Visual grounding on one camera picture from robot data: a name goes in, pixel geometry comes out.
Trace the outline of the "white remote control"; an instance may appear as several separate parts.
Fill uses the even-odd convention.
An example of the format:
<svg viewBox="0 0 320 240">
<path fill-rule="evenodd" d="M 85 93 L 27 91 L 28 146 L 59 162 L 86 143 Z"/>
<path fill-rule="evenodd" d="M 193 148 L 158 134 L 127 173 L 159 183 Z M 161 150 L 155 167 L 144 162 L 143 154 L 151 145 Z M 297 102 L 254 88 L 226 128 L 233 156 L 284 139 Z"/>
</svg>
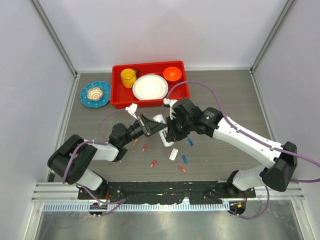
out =
<svg viewBox="0 0 320 240">
<path fill-rule="evenodd" d="M 165 124 L 165 123 L 166 123 L 166 121 L 165 121 L 165 119 L 164 119 L 164 117 L 163 117 L 162 114 L 155 115 L 155 116 L 153 117 L 153 120 L 154 120 L 155 122 L 162 123 L 162 124 Z M 158 133 L 159 133 L 160 138 L 161 138 L 161 140 L 162 140 L 162 143 L 163 143 L 163 145 L 164 145 L 165 147 L 171 147 L 171 146 L 174 144 L 173 141 L 167 141 L 167 140 L 166 140 L 166 137 L 167 137 L 167 134 L 168 134 L 168 127 L 163 128 L 163 129 L 160 130 Z"/>
</svg>

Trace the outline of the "white battery cover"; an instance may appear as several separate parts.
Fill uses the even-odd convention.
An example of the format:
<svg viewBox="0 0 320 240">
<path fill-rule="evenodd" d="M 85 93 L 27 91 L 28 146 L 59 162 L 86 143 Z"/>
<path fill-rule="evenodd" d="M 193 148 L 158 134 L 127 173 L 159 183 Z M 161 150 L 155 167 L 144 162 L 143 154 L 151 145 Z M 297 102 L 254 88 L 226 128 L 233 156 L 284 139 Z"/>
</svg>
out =
<svg viewBox="0 0 320 240">
<path fill-rule="evenodd" d="M 178 152 L 179 152 L 179 150 L 177 148 L 173 148 L 171 153 L 170 153 L 169 159 L 171 161 L 174 161 L 176 159 L 177 155 L 178 155 Z"/>
</svg>

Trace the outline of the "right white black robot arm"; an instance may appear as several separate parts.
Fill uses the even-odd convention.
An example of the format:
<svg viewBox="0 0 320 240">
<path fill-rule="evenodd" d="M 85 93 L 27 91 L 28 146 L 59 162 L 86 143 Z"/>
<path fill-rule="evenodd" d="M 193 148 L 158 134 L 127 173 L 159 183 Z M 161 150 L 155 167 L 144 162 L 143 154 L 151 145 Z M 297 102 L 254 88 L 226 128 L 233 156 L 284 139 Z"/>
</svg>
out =
<svg viewBox="0 0 320 240">
<path fill-rule="evenodd" d="M 201 110 L 188 98 L 163 100 L 169 109 L 167 122 L 168 142 L 178 142 L 191 132 L 224 141 L 250 155 L 260 166 L 247 170 L 235 170 L 227 179 L 226 193 L 233 198 L 244 191 L 267 186 L 285 192 L 298 165 L 297 146 L 292 142 L 281 144 L 243 128 L 216 108 Z"/>
</svg>

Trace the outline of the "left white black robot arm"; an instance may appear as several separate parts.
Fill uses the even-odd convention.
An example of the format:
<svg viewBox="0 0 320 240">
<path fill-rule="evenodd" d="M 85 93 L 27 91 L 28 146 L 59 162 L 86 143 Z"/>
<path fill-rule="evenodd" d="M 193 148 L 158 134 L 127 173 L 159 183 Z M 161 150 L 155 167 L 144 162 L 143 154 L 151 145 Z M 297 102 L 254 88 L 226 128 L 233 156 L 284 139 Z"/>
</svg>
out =
<svg viewBox="0 0 320 240">
<path fill-rule="evenodd" d="M 126 127 L 117 123 L 112 127 L 107 142 L 85 140 L 77 134 L 69 137 L 48 159 L 47 166 L 64 183 L 76 184 L 88 190 L 93 198 L 106 196 L 108 183 L 102 176 L 88 169 L 92 161 L 118 162 L 127 153 L 125 145 L 141 136 L 150 137 L 167 127 L 164 121 L 151 120 L 141 114 Z"/>
</svg>

